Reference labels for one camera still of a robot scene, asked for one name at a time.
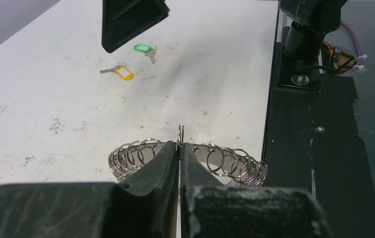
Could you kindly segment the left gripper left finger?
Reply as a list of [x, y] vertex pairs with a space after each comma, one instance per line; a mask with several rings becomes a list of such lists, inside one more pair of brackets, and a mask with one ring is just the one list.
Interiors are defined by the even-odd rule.
[[174, 238], [179, 162], [174, 142], [121, 183], [0, 185], [0, 238]]

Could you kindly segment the key with yellow tag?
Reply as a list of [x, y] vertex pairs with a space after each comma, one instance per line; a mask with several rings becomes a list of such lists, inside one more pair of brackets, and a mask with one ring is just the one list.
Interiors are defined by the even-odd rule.
[[125, 81], [130, 81], [134, 78], [134, 74], [127, 68], [127, 64], [125, 62], [119, 62], [118, 65], [116, 65], [115, 67], [104, 69], [99, 72], [100, 73], [115, 73], [121, 79]]

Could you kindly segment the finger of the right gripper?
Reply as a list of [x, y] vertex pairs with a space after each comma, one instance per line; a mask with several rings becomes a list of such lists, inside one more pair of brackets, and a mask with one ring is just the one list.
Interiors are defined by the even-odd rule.
[[101, 45], [108, 53], [164, 20], [164, 0], [103, 0]]

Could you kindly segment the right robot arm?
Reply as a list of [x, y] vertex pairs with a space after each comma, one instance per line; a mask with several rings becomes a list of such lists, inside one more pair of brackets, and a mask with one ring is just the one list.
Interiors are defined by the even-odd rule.
[[[341, 24], [344, 0], [281, 0], [279, 9], [292, 20], [285, 52], [293, 60], [311, 62], [326, 34]], [[170, 9], [163, 0], [104, 0], [101, 45], [113, 53], [164, 20]]]

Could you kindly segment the metal disc with key rings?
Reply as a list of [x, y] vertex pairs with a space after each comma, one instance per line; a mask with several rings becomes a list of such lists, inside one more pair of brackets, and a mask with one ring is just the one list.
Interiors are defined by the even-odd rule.
[[245, 150], [212, 143], [177, 142], [156, 138], [123, 144], [108, 156], [118, 184], [110, 187], [121, 198], [157, 198], [176, 201], [178, 191], [246, 191], [262, 187], [267, 165]]

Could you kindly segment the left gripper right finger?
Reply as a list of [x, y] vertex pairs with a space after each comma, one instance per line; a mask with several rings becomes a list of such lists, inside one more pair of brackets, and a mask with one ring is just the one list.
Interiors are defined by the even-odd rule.
[[324, 212], [303, 189], [223, 185], [187, 143], [180, 150], [184, 238], [330, 238]]

